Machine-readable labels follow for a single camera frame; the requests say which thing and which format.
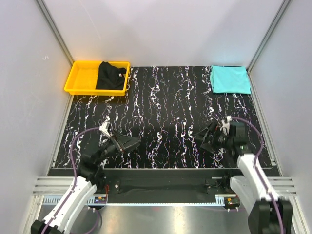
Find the teal t shirt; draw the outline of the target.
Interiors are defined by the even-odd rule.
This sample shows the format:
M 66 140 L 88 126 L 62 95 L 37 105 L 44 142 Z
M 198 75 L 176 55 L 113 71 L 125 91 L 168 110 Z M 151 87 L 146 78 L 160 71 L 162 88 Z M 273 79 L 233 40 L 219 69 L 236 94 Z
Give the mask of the teal t shirt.
M 250 94 L 251 87 L 245 67 L 212 66 L 212 92 L 217 94 Z

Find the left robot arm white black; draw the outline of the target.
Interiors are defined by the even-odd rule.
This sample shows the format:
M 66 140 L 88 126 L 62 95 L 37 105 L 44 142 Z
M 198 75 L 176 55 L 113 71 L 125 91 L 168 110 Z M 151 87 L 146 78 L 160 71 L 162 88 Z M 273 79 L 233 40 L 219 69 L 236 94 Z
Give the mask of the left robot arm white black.
M 76 218 L 87 200 L 94 193 L 108 192 L 101 163 L 106 157 L 130 153 L 140 145 L 140 139 L 113 130 L 108 141 L 80 157 L 74 179 L 54 209 L 43 219 L 35 220 L 30 228 L 32 234 L 69 234 Z

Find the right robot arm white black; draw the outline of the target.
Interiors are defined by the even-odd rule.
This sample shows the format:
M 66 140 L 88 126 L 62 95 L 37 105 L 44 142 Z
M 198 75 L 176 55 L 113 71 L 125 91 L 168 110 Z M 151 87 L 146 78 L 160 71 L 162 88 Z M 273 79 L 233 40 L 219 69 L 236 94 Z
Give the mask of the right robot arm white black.
M 265 175 L 259 156 L 264 139 L 260 137 L 260 148 L 254 154 L 248 146 L 247 126 L 259 134 L 249 121 L 240 117 L 226 117 L 218 123 L 209 122 L 206 128 L 194 134 L 201 141 L 201 148 L 215 153 L 225 149 L 242 175 L 227 176 L 221 181 L 226 193 L 235 193 L 248 213 L 248 227 L 252 234 L 289 234 L 292 227 L 293 207 L 282 198 Z

